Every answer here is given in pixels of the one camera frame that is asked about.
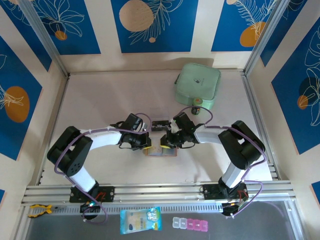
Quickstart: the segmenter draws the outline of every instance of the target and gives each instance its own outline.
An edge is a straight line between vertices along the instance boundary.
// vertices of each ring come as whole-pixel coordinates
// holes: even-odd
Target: metal frame
[[[62,74],[67,77],[68,72],[60,58],[60,54],[54,45],[49,33],[47,32],[45,26],[43,25],[40,17],[38,16],[35,8],[33,7],[32,3],[29,0],[17,0],[19,3],[19,7],[24,14],[25,18],[28,20],[30,26],[34,30],[35,34],[39,38],[40,42],[42,43],[44,49],[49,54],[52,61],[56,63],[59,70]]]
[[[246,95],[249,100],[249,104],[251,107],[251,111],[253,114],[253,118],[255,121],[256,128],[258,130],[259,136],[261,137],[262,142],[264,143],[265,146],[265,151],[266,155],[268,157],[268,160],[270,163],[273,164],[273,167],[276,172],[276,177],[281,180],[281,176],[279,175],[279,172],[277,170],[277,157],[275,155],[274,149],[272,147],[270,138],[268,136],[268,133],[266,131],[266,125],[263,121],[262,115],[261,115],[261,110],[259,108],[259,105],[257,104],[257,97],[255,95],[255,92],[253,90],[252,84],[249,81],[249,77],[246,76],[244,73],[242,73],[242,80],[243,80],[243,85],[246,91]]]
[[[221,203],[226,200],[205,201],[200,188],[203,184],[214,182],[181,183],[181,184],[115,184],[114,202],[103,203],[110,214],[119,214],[122,209],[141,209],[154,205],[161,206],[165,213],[183,212],[221,212]],[[262,193],[256,201],[285,201],[289,219],[294,228],[296,239],[306,239],[304,227],[295,205],[296,196],[290,181],[265,181]],[[70,203],[71,185],[28,186],[22,199],[18,227],[12,240],[24,240],[27,236],[33,204],[53,204],[65,206],[53,214],[80,215],[81,203]],[[260,189],[259,184],[247,184],[251,198]]]
[[[31,27],[37,34],[44,48],[52,58],[52,60],[57,64],[61,72],[68,76],[68,72],[61,61],[59,52],[52,39],[50,38],[45,27],[41,23],[39,16],[37,15],[32,4],[28,0],[18,0],[21,11],[26,16]],[[243,84],[246,90],[246,94],[250,103],[252,114],[258,129],[258,133],[262,138],[266,146],[266,153],[269,157],[270,164],[269,169],[272,173],[272,178],[278,179],[278,171],[273,163],[276,162],[276,157],[274,156],[274,151],[270,145],[268,133],[266,132],[263,119],[261,117],[261,112],[259,106],[257,105],[256,96],[252,89],[248,75],[252,71],[256,61],[259,59],[262,50],[267,44],[271,34],[273,33],[276,25],[278,24],[284,10],[286,9],[290,0],[278,0],[275,10],[271,14],[266,27],[264,28],[261,37],[258,39],[256,46],[254,47],[251,56],[244,68],[242,74]],[[55,125],[60,113],[61,105],[64,100],[66,89],[68,86],[68,81],[62,90],[60,102],[56,114],[52,116],[52,127],[50,127],[50,140],[48,141],[47,147],[50,145],[50,141],[55,129]],[[40,184],[40,180],[43,173],[43,167],[46,160],[46,156],[43,156],[39,171],[36,176],[36,184]],[[205,201],[203,194],[200,192],[201,185],[208,184],[208,182],[200,183],[185,183],[185,184],[115,184],[114,192],[114,202],[103,204],[104,206],[142,206],[142,205],[167,205],[167,204],[192,204],[192,205],[203,205],[205,203],[210,203],[212,205],[224,203],[223,201]],[[304,231],[301,219],[299,217],[299,212],[296,207],[296,196],[293,191],[293,187],[290,181],[279,180],[279,181],[265,181],[263,182],[264,188],[262,193],[256,198],[256,201],[285,201],[290,222],[294,227],[294,234],[297,239],[304,239],[306,232]],[[27,236],[30,219],[28,218],[28,213],[30,212],[30,205],[33,204],[55,204],[60,206],[67,206],[67,208],[78,208],[79,204],[70,203],[70,185],[50,185],[50,186],[28,186],[26,188],[24,197],[22,199],[22,205],[19,210],[18,220],[15,226],[15,230],[11,236],[11,240],[24,240]],[[250,197],[254,196],[260,189],[258,184],[248,184],[248,194]]]
[[[257,60],[260,58],[263,49],[265,48],[290,1],[291,0],[277,0],[277,4],[266,22],[266,25],[252,50],[249,60],[243,69],[246,76],[250,74]]]
[[[36,174],[35,173],[33,174],[32,181],[30,183],[31,185],[32,184],[34,184],[34,185],[40,185],[41,184],[41,178],[42,178],[42,174],[44,172],[45,163],[46,163],[46,160],[47,160],[46,153],[49,150],[49,147],[50,147],[53,135],[54,135],[54,131],[55,131],[56,124],[57,124],[57,121],[58,121],[59,113],[60,113],[62,104],[63,104],[64,99],[65,99],[65,95],[66,95],[66,91],[67,91],[67,87],[68,87],[68,83],[69,83],[69,78],[70,77],[68,76],[68,78],[66,79],[65,83],[63,84],[63,86],[58,91],[57,98],[56,98],[57,101],[54,104],[54,107],[53,107],[53,110],[52,110],[55,114],[51,115],[50,120],[49,120],[49,124],[48,124],[48,130],[47,131],[48,131],[49,137],[48,137],[48,139],[46,141],[47,144],[46,144],[45,150],[43,152],[43,156],[41,157],[42,160],[41,160],[41,163],[39,165],[39,168],[38,168],[37,171],[35,171]]]

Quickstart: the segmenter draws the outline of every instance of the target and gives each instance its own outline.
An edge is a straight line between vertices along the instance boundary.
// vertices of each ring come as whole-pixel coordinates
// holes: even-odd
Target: black cable
[[[179,147],[180,149],[190,149],[193,148],[196,144],[194,143],[192,146],[187,146],[187,147]]]
[[[121,147],[121,145],[122,145],[122,143],[119,145],[120,149],[131,149],[131,150],[133,149],[132,147]]]

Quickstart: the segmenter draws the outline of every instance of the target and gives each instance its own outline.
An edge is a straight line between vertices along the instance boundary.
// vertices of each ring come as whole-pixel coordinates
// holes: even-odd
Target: gray floor
[[[31,220],[27,240],[293,240],[284,203],[254,202],[235,219],[221,213],[162,215],[162,231],[120,235],[120,216],[109,215],[105,225],[84,223],[79,215],[44,215]],[[208,232],[175,229],[173,217],[208,221]]]

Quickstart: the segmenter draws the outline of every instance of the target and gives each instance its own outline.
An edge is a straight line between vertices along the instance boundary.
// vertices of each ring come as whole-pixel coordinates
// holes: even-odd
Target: wall
[[[190,52],[121,53],[111,2],[103,2],[85,1],[101,54],[63,55],[71,72],[181,69],[192,61],[217,68],[243,68],[251,54],[211,52],[224,0],[199,0]]]
[[[54,64],[47,72],[1,7],[0,22],[0,36],[42,86],[17,159],[0,154],[0,189],[5,190],[0,206],[0,239],[7,240],[15,225],[26,186],[32,178],[35,166],[42,159],[48,140],[48,122],[58,90],[64,85],[64,78]],[[7,76],[0,71],[0,78],[5,77]],[[0,119],[0,128],[4,127],[3,120]],[[16,134],[15,129],[12,129],[12,136]]]
[[[30,34],[31,27],[12,2],[0,0],[0,5],[42,64],[48,66],[48,56],[38,53],[37,36]],[[31,3],[67,70],[93,72],[176,70],[189,62],[242,69],[276,0]]]
[[[271,82],[319,17],[319,0],[308,0],[266,67],[259,59],[249,75],[280,175],[282,179],[292,182],[312,239],[319,239],[320,236],[320,205],[311,188],[312,183],[320,181],[320,145],[302,154],[298,153]]]

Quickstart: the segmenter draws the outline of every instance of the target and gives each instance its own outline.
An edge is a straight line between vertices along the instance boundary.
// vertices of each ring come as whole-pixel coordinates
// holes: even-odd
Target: white tabletop
[[[179,71],[127,71],[76,74],[70,77],[51,145],[68,126],[98,129],[124,121],[130,113],[145,113],[153,120],[175,116],[185,106],[175,101],[174,81]],[[209,114],[185,111],[195,124]],[[222,71],[209,125],[230,126],[244,121],[258,134],[238,71]],[[177,157],[150,157],[142,151],[106,146],[89,152],[84,166],[100,184],[157,184],[218,181],[230,160],[220,144],[197,144],[179,149]],[[68,185],[46,161],[42,185]],[[271,181],[268,164],[253,168],[247,180]]]

